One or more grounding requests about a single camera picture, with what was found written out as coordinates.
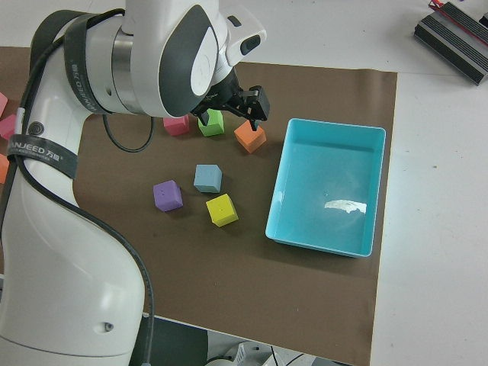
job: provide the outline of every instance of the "blue cube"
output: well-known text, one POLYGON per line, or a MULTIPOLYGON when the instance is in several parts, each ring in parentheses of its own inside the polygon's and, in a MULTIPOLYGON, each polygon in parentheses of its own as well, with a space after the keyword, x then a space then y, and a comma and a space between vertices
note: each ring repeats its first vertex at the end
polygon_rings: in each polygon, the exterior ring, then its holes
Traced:
POLYGON ((170 211, 183 206, 180 187, 175 181, 164 181, 152 187, 154 203, 161 211, 170 211))
POLYGON ((197 165, 193 185, 200 192, 219 193, 222 172, 217 165, 197 165))

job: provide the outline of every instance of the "yellow cube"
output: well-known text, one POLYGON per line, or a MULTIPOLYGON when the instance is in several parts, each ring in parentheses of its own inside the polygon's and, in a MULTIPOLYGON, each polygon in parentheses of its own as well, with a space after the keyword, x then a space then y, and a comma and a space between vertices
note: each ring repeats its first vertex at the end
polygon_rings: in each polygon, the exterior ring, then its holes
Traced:
POLYGON ((222 227, 239 219, 237 217, 236 208, 234 208, 228 194, 223 194, 213 200, 207 201, 207 208, 212 222, 218 227, 222 227))

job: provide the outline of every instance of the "light blue cube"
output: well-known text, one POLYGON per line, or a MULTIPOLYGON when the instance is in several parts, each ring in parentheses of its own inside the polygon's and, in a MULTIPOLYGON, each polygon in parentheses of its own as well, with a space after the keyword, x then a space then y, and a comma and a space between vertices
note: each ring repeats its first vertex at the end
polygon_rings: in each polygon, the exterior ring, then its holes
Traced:
POLYGON ((222 172, 217 165, 197 165, 193 185, 203 193, 220 193, 222 172))

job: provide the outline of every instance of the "cube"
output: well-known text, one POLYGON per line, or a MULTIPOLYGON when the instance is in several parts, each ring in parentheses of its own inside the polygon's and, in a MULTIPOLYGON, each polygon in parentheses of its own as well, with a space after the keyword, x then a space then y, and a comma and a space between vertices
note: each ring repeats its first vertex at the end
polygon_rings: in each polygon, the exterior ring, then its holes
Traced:
POLYGON ((183 206, 180 187, 175 181, 164 181, 152 187, 154 203, 161 211, 170 211, 183 206))
POLYGON ((2 93, 0 93, 0 117, 2 116, 5 106, 7 105, 8 99, 2 93))
POLYGON ((207 126, 198 121, 198 127, 202 134, 205 137, 209 137, 224 133, 222 112, 209 109, 207 113, 209 117, 207 126))
POLYGON ((210 213, 212 223, 218 227, 232 223, 239 218, 237 217, 236 208, 228 194, 223 194, 207 202, 207 209, 210 213))
POLYGON ((8 171, 8 159, 7 156, 0 154, 0 183, 5 183, 8 171))
POLYGON ((190 131, 190 119, 187 114, 183 117, 163 118, 162 124, 171 136, 182 135, 190 131))
POLYGON ((193 185, 203 193, 220 193, 222 171, 218 165, 197 165, 193 185))
POLYGON ((17 116, 15 114, 11 114, 7 118, 0 120, 0 136, 4 139, 10 139, 15 132, 15 120, 17 116))
POLYGON ((248 120, 237 127, 234 130, 234 134, 236 135, 237 141, 244 146, 244 149, 249 154, 252 154, 260 145, 266 142, 266 133, 261 126, 256 131, 253 131, 248 120))

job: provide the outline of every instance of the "green cube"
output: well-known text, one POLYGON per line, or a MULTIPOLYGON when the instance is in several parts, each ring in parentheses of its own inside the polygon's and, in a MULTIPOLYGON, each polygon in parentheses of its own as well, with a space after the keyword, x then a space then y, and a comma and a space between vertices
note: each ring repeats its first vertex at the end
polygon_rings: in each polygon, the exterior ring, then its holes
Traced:
POLYGON ((202 134, 205 137, 209 137, 224 133, 222 112, 209 109, 207 113, 209 117, 207 126, 198 121, 198 127, 202 134))

